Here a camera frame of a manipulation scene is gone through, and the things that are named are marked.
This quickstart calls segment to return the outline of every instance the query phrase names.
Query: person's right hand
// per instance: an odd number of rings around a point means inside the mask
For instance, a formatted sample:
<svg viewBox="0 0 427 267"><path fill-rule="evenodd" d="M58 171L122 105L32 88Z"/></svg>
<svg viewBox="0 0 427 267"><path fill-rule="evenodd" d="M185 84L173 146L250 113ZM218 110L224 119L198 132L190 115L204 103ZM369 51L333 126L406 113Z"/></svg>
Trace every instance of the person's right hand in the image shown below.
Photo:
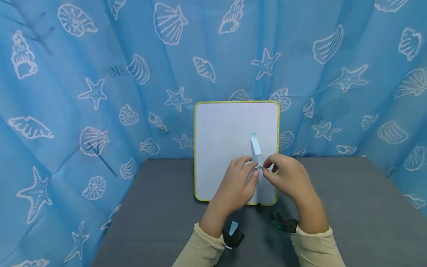
<svg viewBox="0 0 427 267"><path fill-rule="evenodd" d="M267 168L272 164L273 169L270 172ZM277 153L269 156L263 164L263 175L273 186L288 195L294 202L316 196L307 171L294 158Z"/></svg>

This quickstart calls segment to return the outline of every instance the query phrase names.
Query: yellow whiteboard frame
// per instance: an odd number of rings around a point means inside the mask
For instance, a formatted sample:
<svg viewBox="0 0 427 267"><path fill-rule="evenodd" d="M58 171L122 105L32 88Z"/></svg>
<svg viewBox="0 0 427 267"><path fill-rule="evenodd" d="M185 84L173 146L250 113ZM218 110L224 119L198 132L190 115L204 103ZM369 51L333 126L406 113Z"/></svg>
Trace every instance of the yellow whiteboard frame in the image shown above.
<svg viewBox="0 0 427 267"><path fill-rule="evenodd" d="M279 128L280 128L280 105L276 101L272 100L260 100L260 101L205 101L205 102L198 102L194 106L194 197L198 201L202 202L210 202L210 200L202 200L197 197L196 193L196 108L199 104L221 104L221 103L274 103L277 105L277 147L276 147L276 153L279 153ZM277 188L275 189L275 197L274 202L272 204L268 205L262 205L264 207L270 207L277 203ZM247 203L246 205L256 206L257 204Z"/></svg>

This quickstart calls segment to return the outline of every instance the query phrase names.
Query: beige sleeve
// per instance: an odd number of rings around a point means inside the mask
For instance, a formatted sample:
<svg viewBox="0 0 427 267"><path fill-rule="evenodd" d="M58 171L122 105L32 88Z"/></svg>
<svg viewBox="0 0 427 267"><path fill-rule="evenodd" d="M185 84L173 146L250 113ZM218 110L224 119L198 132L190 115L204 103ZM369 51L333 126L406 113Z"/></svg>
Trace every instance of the beige sleeve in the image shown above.
<svg viewBox="0 0 427 267"><path fill-rule="evenodd" d="M225 248L222 234L219 238L207 235L199 227L194 232L172 267L213 267L221 257Z"/></svg>
<svg viewBox="0 0 427 267"><path fill-rule="evenodd" d="M324 233L310 235L297 226L291 239L301 267L345 267L330 227Z"/></svg>

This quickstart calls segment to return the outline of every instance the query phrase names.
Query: starfish print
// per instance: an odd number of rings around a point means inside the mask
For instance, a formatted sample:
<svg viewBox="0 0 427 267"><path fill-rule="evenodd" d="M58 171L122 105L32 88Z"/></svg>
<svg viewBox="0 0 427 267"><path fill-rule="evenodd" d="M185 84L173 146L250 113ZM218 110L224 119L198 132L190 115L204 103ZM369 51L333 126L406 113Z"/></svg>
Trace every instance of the starfish print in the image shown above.
<svg viewBox="0 0 427 267"><path fill-rule="evenodd" d="M194 139L187 139L185 135L182 135L181 139L174 138L175 142L179 143L179 146L181 149L185 147L191 147L194 148Z"/></svg>
<svg viewBox="0 0 427 267"><path fill-rule="evenodd" d="M102 86L104 85L104 79L99 80L96 84L91 82L88 78L86 78L86 83L89 86L89 91L79 94L77 96L78 99L88 99L91 98L94 102L94 110L98 110L99 101L101 99L107 100L107 96L102 92Z"/></svg>
<svg viewBox="0 0 427 267"><path fill-rule="evenodd" d="M30 206L27 224L32 223L36 219L43 204L52 205L52 201L47 195L47 184L49 179L46 177L45 180L42 180L36 167L32 168L32 174L34 176L34 184L32 187L22 189L16 193L16 197L26 198L29 200Z"/></svg>
<svg viewBox="0 0 427 267"><path fill-rule="evenodd" d="M366 85L369 82L360 78L362 73L368 68L368 64L363 65L354 71L348 71L346 67L342 68L341 76L331 82L329 86L340 85L342 93L347 92L351 85Z"/></svg>
<svg viewBox="0 0 427 267"><path fill-rule="evenodd" d="M82 259L83 256L83 243L89 238L89 235L83 235L83 226L85 224L85 221L82 221L79 225L79 232L78 234L71 232L71 235L74 239L74 249L71 251L70 254L66 257L65 262L71 260L75 255L79 255L79 259Z"/></svg>
<svg viewBox="0 0 427 267"><path fill-rule="evenodd" d="M276 53L274 57L271 58L268 54L267 48L264 48L263 60L252 60L251 64L258 66L259 68L258 75L256 78L257 80L261 79L264 74L267 74L269 76L273 75L273 64L280 57L280 55L281 53Z"/></svg>
<svg viewBox="0 0 427 267"><path fill-rule="evenodd" d="M173 93L170 90L166 90L169 95L169 99L164 103L165 106L175 105L179 112L181 112L181 105L191 103L192 100L184 98L184 87L181 87L177 93Z"/></svg>
<svg viewBox="0 0 427 267"><path fill-rule="evenodd" d="M319 125L313 125L312 126L313 129L315 129L317 131L316 135L314 136L314 138L318 138L323 136L324 138L326 138L328 141L331 140L330 135L333 134L334 132L339 132L341 131L341 129L338 128L334 128L331 129L330 128L330 122L328 122L327 124L325 124L324 126L319 126Z"/></svg>

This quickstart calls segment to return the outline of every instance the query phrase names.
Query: black clamp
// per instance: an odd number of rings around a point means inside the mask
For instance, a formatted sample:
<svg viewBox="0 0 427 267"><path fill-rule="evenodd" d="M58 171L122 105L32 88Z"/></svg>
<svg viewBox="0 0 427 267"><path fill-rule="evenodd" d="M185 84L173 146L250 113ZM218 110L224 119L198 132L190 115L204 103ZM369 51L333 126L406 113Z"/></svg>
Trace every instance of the black clamp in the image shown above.
<svg viewBox="0 0 427 267"><path fill-rule="evenodd" d="M279 212L270 214L270 220L279 231L293 234L296 233L296 227L298 226L297 220L283 220Z"/></svg>
<svg viewBox="0 0 427 267"><path fill-rule="evenodd" d="M222 236L224 238L225 244L230 248L238 247L245 238L245 235L238 228L232 235L229 235L228 232L223 231Z"/></svg>

